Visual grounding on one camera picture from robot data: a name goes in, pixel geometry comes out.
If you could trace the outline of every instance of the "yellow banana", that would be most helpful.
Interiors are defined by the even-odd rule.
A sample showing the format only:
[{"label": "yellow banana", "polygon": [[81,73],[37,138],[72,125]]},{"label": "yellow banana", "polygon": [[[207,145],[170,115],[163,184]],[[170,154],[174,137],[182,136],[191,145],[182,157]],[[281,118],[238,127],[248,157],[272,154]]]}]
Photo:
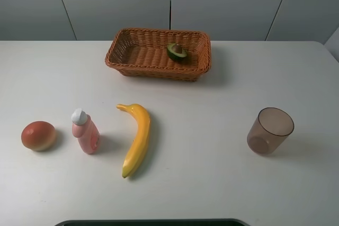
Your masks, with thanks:
[{"label": "yellow banana", "polygon": [[131,176],[142,163],[148,148],[150,116],[147,110],[139,104],[118,104],[117,108],[131,114],[138,123],[137,135],[127,152],[122,166],[122,177]]}]

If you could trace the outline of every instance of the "basket rim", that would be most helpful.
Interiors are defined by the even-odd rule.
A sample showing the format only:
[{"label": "basket rim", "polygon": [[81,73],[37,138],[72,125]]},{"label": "basket rim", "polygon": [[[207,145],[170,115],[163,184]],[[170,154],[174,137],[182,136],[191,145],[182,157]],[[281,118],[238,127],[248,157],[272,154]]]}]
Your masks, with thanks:
[{"label": "basket rim", "polygon": [[[208,44],[208,63],[206,64],[205,67],[203,68],[184,68],[184,67],[159,67],[159,66],[143,66],[143,65],[131,65],[131,64],[118,64],[118,63],[113,63],[110,61],[110,52],[113,50],[115,47],[119,36],[125,32],[125,31],[148,31],[148,32],[157,32],[157,31],[163,31],[167,33],[195,33],[195,34],[201,34],[204,37],[204,40]],[[170,30],[170,29],[143,29],[143,28],[124,28],[119,30],[119,32],[115,35],[114,40],[106,54],[105,57],[105,63],[108,67],[111,68],[116,68],[121,69],[121,68],[145,68],[147,71],[154,71],[155,69],[159,70],[181,70],[181,71],[187,71],[189,74],[196,73],[197,71],[200,71],[200,74],[206,73],[210,68],[211,68],[211,41],[209,36],[205,32],[201,31],[190,31],[190,30]]]}]

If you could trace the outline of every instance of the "bottle cap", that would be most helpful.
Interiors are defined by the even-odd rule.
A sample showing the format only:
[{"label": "bottle cap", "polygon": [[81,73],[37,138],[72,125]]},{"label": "bottle cap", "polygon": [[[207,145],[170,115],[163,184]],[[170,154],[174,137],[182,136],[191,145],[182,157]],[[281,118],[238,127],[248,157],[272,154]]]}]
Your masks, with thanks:
[{"label": "bottle cap", "polygon": [[83,125],[87,122],[87,114],[81,108],[76,109],[70,118],[76,125]]}]

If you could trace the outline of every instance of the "cup rim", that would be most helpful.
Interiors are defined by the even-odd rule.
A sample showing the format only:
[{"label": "cup rim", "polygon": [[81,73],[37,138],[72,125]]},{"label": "cup rim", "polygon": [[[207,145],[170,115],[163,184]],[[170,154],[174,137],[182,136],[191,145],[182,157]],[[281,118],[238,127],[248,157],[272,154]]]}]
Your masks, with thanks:
[{"label": "cup rim", "polygon": [[[278,134],[272,133],[272,132],[270,132],[269,130],[267,130],[267,129],[263,126],[263,124],[260,122],[260,114],[261,114],[264,110],[267,110],[267,109],[276,109],[276,110],[279,110],[279,111],[282,111],[283,113],[285,113],[285,114],[291,119],[291,121],[292,121],[292,125],[293,125],[292,131],[290,131],[290,133],[285,134],[285,135],[278,135]],[[270,134],[272,134],[272,135],[274,135],[274,136],[278,136],[278,137],[286,137],[286,136],[290,135],[290,134],[295,130],[295,123],[294,123],[293,119],[291,118],[291,116],[290,116],[289,114],[287,114],[285,111],[283,111],[283,110],[281,110],[281,109],[279,109],[279,108],[276,108],[276,107],[266,107],[266,108],[263,108],[261,111],[259,111],[259,114],[258,114],[258,122],[259,122],[260,126],[261,126],[266,132],[268,132],[268,133],[270,133]]]}]

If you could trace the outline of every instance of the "avocado skin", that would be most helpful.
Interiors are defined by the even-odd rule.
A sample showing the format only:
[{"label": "avocado skin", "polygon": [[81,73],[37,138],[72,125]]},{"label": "avocado skin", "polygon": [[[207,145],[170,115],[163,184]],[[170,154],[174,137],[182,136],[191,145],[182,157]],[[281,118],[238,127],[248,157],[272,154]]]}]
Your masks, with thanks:
[{"label": "avocado skin", "polygon": [[184,55],[182,57],[179,57],[175,52],[172,52],[170,50],[170,48],[172,48],[172,46],[174,45],[174,43],[170,43],[167,48],[166,48],[166,51],[167,51],[167,55],[169,56],[169,58],[171,58],[173,61],[177,61],[177,62],[180,62],[180,61],[183,61],[186,57],[187,57],[187,53],[186,51],[183,49],[182,53],[180,55]]}]

